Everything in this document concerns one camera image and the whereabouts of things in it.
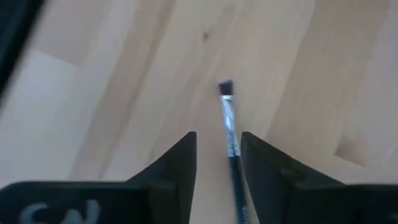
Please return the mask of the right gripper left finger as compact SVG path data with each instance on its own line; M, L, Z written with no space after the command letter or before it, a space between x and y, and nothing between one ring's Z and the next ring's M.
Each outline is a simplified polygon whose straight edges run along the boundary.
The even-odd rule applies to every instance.
M0 189L0 224L189 224L197 134L125 181L27 181Z

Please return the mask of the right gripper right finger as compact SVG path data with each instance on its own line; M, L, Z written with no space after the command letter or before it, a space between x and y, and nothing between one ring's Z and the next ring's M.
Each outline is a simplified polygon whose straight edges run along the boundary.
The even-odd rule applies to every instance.
M398 224L398 184L344 184L250 132L241 153L260 224Z

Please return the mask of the angled makeup brush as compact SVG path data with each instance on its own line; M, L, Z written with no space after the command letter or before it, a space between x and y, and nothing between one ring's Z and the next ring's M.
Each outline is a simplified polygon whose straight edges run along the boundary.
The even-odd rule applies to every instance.
M248 203L245 195L244 177L241 166L241 150L239 148L234 124L234 91L233 81L223 80L218 83L224 128L226 131L226 148L234 189L234 201L238 224L250 224Z

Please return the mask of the black aluminium frame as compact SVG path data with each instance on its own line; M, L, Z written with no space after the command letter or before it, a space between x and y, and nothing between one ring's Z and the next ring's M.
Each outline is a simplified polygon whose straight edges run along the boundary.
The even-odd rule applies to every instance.
M45 0L0 0L0 97Z

